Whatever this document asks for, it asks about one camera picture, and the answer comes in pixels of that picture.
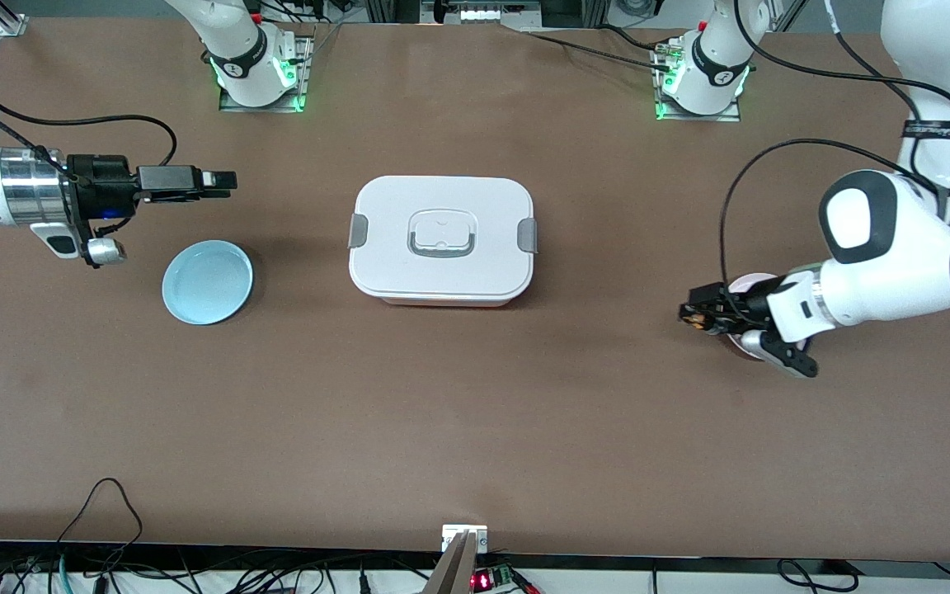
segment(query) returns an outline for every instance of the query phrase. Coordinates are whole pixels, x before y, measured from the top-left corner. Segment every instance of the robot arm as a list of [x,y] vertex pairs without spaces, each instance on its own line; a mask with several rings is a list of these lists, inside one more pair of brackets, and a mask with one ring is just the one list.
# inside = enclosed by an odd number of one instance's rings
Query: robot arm
[[[916,4],[886,0],[883,41],[905,78],[950,92],[950,45],[934,42],[950,39],[950,1]],[[947,99],[931,91],[912,92],[912,99],[921,115],[914,124],[950,124]],[[902,164],[911,164],[914,146],[905,140]],[[950,188],[950,139],[921,140],[916,162],[924,177]],[[897,173],[852,172],[823,196],[819,222],[831,259],[741,293],[722,282],[698,287],[681,305],[681,319],[731,334],[750,354],[812,377],[817,365],[799,346],[814,334],[950,308],[949,191],[929,191]]]
[[[760,42],[769,29],[764,0],[740,0],[739,16],[754,42]],[[672,74],[663,84],[663,93],[699,116],[727,109],[754,53],[739,33],[734,0],[715,0],[705,29],[687,31],[670,45],[679,46],[679,52],[666,57]]]
[[49,155],[67,163],[76,181],[29,149],[0,148],[0,225],[29,225],[57,257],[81,258],[95,268],[124,262],[127,253],[120,242],[99,237],[91,221],[133,217],[140,202],[228,198],[237,188],[233,172],[163,166],[131,173],[121,155]]
[[244,0],[166,0],[204,42],[219,86],[242,106],[260,108],[297,86],[287,68],[295,60],[295,34],[252,21]]

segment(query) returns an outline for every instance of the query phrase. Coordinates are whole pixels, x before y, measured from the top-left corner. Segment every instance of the gray clip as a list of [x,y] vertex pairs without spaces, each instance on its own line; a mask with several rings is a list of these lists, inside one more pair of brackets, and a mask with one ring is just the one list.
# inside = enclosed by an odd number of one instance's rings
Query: gray clip
[[538,221],[532,218],[522,219],[516,240],[521,251],[527,253],[538,252]]
[[365,240],[369,239],[369,218],[364,214],[350,215],[350,240],[347,241],[347,247],[350,249],[361,248],[365,245]]

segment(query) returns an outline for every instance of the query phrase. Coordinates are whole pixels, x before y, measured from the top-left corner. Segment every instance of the light blue plate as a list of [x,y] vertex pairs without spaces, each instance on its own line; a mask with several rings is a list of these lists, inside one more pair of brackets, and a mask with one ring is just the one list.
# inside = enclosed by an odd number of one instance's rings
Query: light blue plate
[[234,315],[252,294],[252,260],[228,241],[201,241],[182,249],[163,273],[163,304],[197,326]]

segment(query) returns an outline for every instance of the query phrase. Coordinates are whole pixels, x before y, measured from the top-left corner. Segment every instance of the white food container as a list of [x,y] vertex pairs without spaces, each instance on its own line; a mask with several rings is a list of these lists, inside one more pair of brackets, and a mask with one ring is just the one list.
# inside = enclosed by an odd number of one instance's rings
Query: white food container
[[494,308],[530,285],[534,205],[499,177],[377,177],[350,219],[350,278],[389,304]]

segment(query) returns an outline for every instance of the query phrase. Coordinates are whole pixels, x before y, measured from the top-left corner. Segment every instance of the brown table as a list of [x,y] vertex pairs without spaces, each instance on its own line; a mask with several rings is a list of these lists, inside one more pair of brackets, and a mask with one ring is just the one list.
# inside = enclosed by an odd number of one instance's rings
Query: brown table
[[[606,31],[563,35],[637,55]],[[889,64],[876,39],[854,45]],[[830,37],[765,46],[852,68]],[[241,180],[230,200],[143,207],[121,267],[0,229],[0,538],[56,537],[113,474],[150,541],[433,549],[441,523],[470,521],[525,553],[950,560],[950,311],[823,335],[808,381],[675,320],[717,278],[743,162],[818,135],[893,157],[905,112],[886,89],[762,61],[742,124],[656,121],[625,64],[501,27],[344,26],[306,113],[219,114],[199,53],[167,20],[36,19],[0,45],[5,104],[162,117],[179,163]],[[132,164],[165,150],[142,124],[18,127]],[[867,165],[808,147],[759,165],[732,270],[825,258],[822,192]],[[498,311],[361,294],[355,196],[403,173],[524,184],[542,232],[528,292]],[[159,283],[210,238],[252,254],[256,294],[189,327]],[[73,536],[131,531],[106,490]]]

